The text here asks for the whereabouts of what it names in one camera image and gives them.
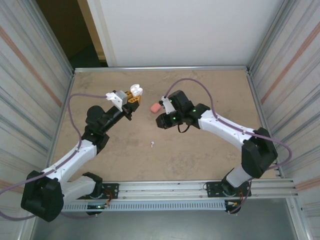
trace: tan work surface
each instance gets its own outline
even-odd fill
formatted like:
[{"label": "tan work surface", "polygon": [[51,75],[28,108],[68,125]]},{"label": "tan work surface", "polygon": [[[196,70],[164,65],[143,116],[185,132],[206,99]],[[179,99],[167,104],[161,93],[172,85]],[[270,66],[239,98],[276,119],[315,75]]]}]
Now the tan work surface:
[{"label": "tan work surface", "polygon": [[[85,172],[97,174],[104,181],[221,179],[238,166],[241,152],[210,132],[191,127],[186,133],[178,133],[177,127],[166,130],[157,127],[156,118],[164,110],[154,114],[150,107],[181,78],[201,81],[211,92],[218,114],[240,125],[259,128],[258,114],[243,70],[77,73],[72,94],[102,96],[113,90],[129,91],[131,85],[138,83],[143,88],[143,95],[132,121],[124,117],[115,124],[107,133],[110,139],[105,148],[84,164],[72,179]],[[183,90],[194,105],[210,106],[206,92],[194,82],[178,83],[175,90]],[[106,99],[77,96],[71,100],[72,116],[81,133],[86,125],[87,110],[93,105],[99,105],[105,111],[112,107]],[[53,162],[76,145],[77,137],[66,113]],[[263,177],[274,178],[275,172],[267,171]]]}]

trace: orange stripe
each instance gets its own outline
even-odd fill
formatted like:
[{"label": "orange stripe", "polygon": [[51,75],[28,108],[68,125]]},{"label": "orange stripe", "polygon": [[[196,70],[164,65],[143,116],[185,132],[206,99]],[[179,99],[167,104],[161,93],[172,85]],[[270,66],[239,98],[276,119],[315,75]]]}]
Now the orange stripe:
[{"label": "orange stripe", "polygon": [[303,191],[303,190],[311,189],[317,186],[320,186],[320,176],[312,178],[308,181],[301,182],[295,185],[295,188],[298,191]]},{"label": "orange stripe", "polygon": [[23,55],[23,53],[19,50],[17,45],[12,41],[9,35],[5,32],[5,30],[0,26],[0,36],[2,39],[8,44],[8,46],[12,49],[12,51],[17,55],[17,57],[21,60],[21,62],[25,65],[25,67],[32,73],[35,79],[40,83],[40,85],[46,90],[46,92],[53,98],[55,103],[61,107],[62,103],[59,98],[54,94],[54,92],[50,89],[50,87],[45,83],[36,69],[32,66],[32,64],[28,61],[28,59]]},{"label": "orange stripe", "polygon": [[[10,182],[0,180],[0,189],[5,189],[11,185],[13,185],[13,184]],[[15,188],[13,188],[11,191],[22,194],[24,192],[24,188],[22,186],[17,186]]]},{"label": "orange stripe", "polygon": [[288,63],[288,65],[282,70],[280,75],[277,77],[275,82],[271,85],[269,90],[266,92],[266,94],[261,99],[261,103],[264,104],[266,99],[269,97],[271,92],[276,88],[276,86],[280,83],[280,81],[284,78],[284,76],[288,73],[290,68],[294,65],[294,63],[297,61],[297,59],[304,53],[304,51],[309,47],[309,45],[313,42],[313,40],[316,38],[318,33],[320,32],[320,22],[315,26],[315,28],[312,30],[312,32],[309,34],[309,36],[304,40],[299,50],[296,52],[294,57],[291,59],[291,61]]}]

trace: cable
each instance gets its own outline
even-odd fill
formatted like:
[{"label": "cable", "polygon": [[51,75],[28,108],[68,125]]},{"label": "cable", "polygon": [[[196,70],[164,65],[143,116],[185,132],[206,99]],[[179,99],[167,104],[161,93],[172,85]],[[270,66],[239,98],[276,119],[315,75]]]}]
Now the cable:
[{"label": "cable", "polygon": [[[79,129],[76,127],[75,125],[75,122],[73,120],[73,117],[72,117],[72,114],[71,114],[71,109],[70,109],[70,100],[75,97],[75,96],[83,96],[83,97],[88,97],[88,98],[97,98],[97,99],[105,99],[106,96],[100,96],[100,95],[92,95],[92,94],[86,94],[86,93],[75,93],[75,94],[72,94],[70,95],[70,97],[68,98],[67,100],[67,110],[68,110],[68,113],[69,113],[69,117],[70,117],[70,122],[71,122],[71,125],[73,126],[73,128],[75,129],[75,131],[77,132],[78,134],[78,137],[79,137],[79,142],[78,142],[78,145],[77,145],[77,149],[79,149],[81,147],[81,143],[82,143],[82,140],[81,140],[81,133],[79,131]],[[58,166],[56,166],[56,170],[61,168],[65,163],[67,163],[70,159],[72,159],[76,153],[77,153],[78,150],[75,150],[69,157],[67,157],[62,163],[60,163]],[[30,183],[30,182],[33,182],[33,181],[36,181],[36,180],[39,180],[51,173],[53,173],[55,170],[52,169],[42,175],[39,175],[39,176],[36,176],[36,177],[33,177],[33,178],[30,178],[28,180],[24,180],[24,181],[21,181],[21,182],[18,182],[14,185],[11,185],[11,186],[8,186],[6,187],[5,189],[2,189],[0,191],[0,196],[1,194],[5,193],[6,191],[9,191],[11,189],[14,189],[18,186],[21,186],[21,185],[24,185],[24,184],[27,184],[27,183]],[[24,220],[28,220],[28,219],[31,219],[31,218],[34,218],[35,215],[31,215],[31,216],[26,216],[26,217],[12,217],[12,216],[8,216],[6,214],[4,214],[2,211],[0,211],[0,217],[4,218],[4,219],[7,219],[7,220],[10,220],[10,221],[24,221]]]},{"label": "cable", "polygon": [[249,182],[249,188],[248,191],[246,192],[245,198],[240,202],[239,206],[237,206],[235,209],[233,209],[232,211],[229,211],[229,214],[233,214],[235,211],[237,211],[239,208],[242,207],[242,205],[244,204],[244,202],[247,200],[249,194],[250,194],[250,190],[251,190],[251,184],[252,184],[252,178],[248,180]]},{"label": "cable", "polygon": [[104,189],[104,193],[105,195],[108,195],[109,193],[109,202],[114,198],[113,195],[112,195],[112,192],[109,190],[109,189]]},{"label": "cable", "polygon": [[[224,120],[222,120],[221,118],[219,118],[219,116],[217,115],[217,113],[216,113],[216,111],[215,111],[215,108],[214,108],[214,100],[213,100],[213,98],[212,98],[212,95],[210,94],[209,90],[205,87],[205,85],[203,85],[200,81],[198,81],[198,80],[196,80],[196,79],[193,79],[193,78],[189,78],[189,77],[179,79],[179,80],[175,81],[175,82],[169,87],[169,89],[168,89],[168,91],[166,92],[166,94],[164,95],[164,97],[166,98],[166,97],[168,96],[168,94],[170,93],[170,91],[172,90],[172,88],[173,88],[176,84],[178,84],[179,82],[182,82],[182,81],[192,81],[192,82],[195,82],[195,83],[199,84],[199,85],[206,91],[206,93],[208,94],[208,96],[209,96],[209,98],[210,98],[211,111],[212,111],[212,113],[213,113],[213,116],[215,117],[216,120],[218,120],[218,121],[221,122],[222,124],[224,124],[224,125],[232,128],[232,129],[234,129],[234,130],[236,130],[236,131],[238,131],[238,132],[240,132],[240,133],[243,133],[243,134],[245,133],[245,134],[248,134],[248,135],[253,136],[253,137],[255,137],[255,138],[260,138],[260,139],[264,139],[264,140],[268,140],[268,141],[277,143],[277,144],[283,146],[284,148],[286,148],[286,149],[288,150],[289,155],[288,155],[288,157],[287,157],[286,160],[284,160],[283,162],[281,162],[281,163],[279,163],[279,164],[276,164],[276,165],[273,165],[273,166],[268,167],[267,170],[275,169],[275,168],[277,168],[277,167],[283,166],[283,165],[287,164],[287,163],[290,161],[290,159],[292,158],[292,150],[291,150],[291,148],[290,148],[287,144],[285,144],[285,143],[281,142],[280,140],[277,140],[277,139],[275,139],[275,138],[273,138],[273,137],[262,136],[262,135],[255,134],[255,133],[252,133],[252,132],[244,132],[241,128],[236,127],[236,126],[233,126],[232,124],[230,124],[230,123],[228,123],[228,122],[225,122]],[[248,192],[247,192],[245,198],[243,199],[243,201],[239,204],[239,206],[238,206],[236,209],[234,209],[234,210],[232,210],[232,211],[229,212],[230,214],[234,213],[236,210],[238,210],[239,208],[241,208],[241,206],[243,205],[243,203],[247,200],[247,198],[248,198],[248,196],[249,196],[249,193],[250,193],[250,190],[251,190],[252,178],[249,179],[248,182],[249,182],[249,189],[248,189]]]},{"label": "cable", "polygon": [[185,130],[181,131],[180,130],[180,125],[182,125],[182,124],[178,124],[178,132],[181,133],[181,134],[184,134],[190,128],[190,125],[188,125]]}]

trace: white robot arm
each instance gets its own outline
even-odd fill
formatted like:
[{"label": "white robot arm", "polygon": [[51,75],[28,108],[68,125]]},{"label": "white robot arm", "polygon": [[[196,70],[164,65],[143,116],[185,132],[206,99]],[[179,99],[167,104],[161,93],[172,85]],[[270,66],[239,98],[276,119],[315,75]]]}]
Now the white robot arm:
[{"label": "white robot arm", "polygon": [[25,185],[21,207],[50,222],[61,212],[63,206],[84,195],[98,197],[102,193],[101,177],[87,172],[75,181],[71,176],[86,162],[93,159],[106,146],[109,136],[106,132],[120,119],[131,120],[132,113],[140,105],[143,89],[139,84],[130,91],[113,91],[106,94],[113,107],[105,112],[100,106],[92,106],[87,111],[87,123],[81,141],[59,161],[42,172],[32,171],[27,180],[46,176]]},{"label": "white robot arm", "polygon": [[[168,129],[178,126],[180,133],[186,132],[190,126],[218,135],[241,151],[241,165],[233,168],[221,181],[223,193],[234,196],[239,187],[252,178],[260,178],[267,168],[278,157],[274,144],[261,138],[256,138],[248,133],[270,137],[264,128],[254,130],[236,124],[222,116],[217,117],[231,126],[242,129],[243,132],[223,124],[213,114],[212,110],[203,104],[196,106],[186,97],[183,91],[178,90],[162,97],[159,102],[164,106],[166,113],[156,119],[159,128]],[[180,131],[179,126],[187,125],[187,129]]]}]

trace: pink eraser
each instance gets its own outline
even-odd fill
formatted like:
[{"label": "pink eraser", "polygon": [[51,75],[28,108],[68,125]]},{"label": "pink eraser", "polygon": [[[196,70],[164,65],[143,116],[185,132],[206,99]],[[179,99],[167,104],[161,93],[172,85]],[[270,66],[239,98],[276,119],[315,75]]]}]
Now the pink eraser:
[{"label": "pink eraser", "polygon": [[157,113],[161,109],[161,105],[156,102],[155,104],[150,107],[150,111],[153,112],[154,114]]}]

